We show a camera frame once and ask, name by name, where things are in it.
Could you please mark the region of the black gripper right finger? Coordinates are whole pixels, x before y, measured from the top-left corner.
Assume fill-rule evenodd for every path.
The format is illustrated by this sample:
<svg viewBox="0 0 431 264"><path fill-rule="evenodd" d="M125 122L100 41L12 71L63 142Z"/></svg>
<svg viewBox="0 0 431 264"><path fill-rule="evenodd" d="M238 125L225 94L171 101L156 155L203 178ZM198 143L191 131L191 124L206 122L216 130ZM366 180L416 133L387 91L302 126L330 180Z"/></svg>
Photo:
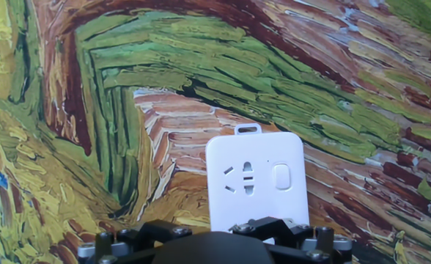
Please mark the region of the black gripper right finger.
<svg viewBox="0 0 431 264"><path fill-rule="evenodd" d="M352 264L352 240L331 227L265 217L236 224L229 231L263 242L274 263Z"/></svg>

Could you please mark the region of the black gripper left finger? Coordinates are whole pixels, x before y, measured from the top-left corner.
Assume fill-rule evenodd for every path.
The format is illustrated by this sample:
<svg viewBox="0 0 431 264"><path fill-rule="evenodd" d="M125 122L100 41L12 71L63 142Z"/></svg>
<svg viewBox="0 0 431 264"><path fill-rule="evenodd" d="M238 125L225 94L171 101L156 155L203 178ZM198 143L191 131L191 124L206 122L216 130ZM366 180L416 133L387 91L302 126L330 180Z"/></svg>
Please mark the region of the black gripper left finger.
<svg viewBox="0 0 431 264"><path fill-rule="evenodd" d="M79 264L116 263L120 257L154 249L155 242L166 243L192 234L190 227L152 220L135 228L97 233L93 242L78 246L77 259Z"/></svg>

